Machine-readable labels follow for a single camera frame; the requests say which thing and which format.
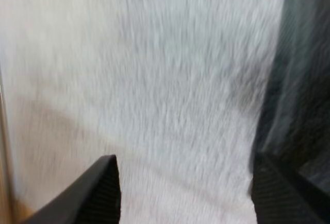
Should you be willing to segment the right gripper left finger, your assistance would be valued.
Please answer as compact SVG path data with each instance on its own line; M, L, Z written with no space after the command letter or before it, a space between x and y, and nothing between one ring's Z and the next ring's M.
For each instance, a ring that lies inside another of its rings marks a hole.
M119 223L117 157L102 156L60 195L23 223Z

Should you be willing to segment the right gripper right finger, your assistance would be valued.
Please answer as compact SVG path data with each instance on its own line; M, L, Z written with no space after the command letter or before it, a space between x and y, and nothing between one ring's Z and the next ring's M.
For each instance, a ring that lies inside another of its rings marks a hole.
M329 195L271 154L256 154L251 198L258 223L329 223Z

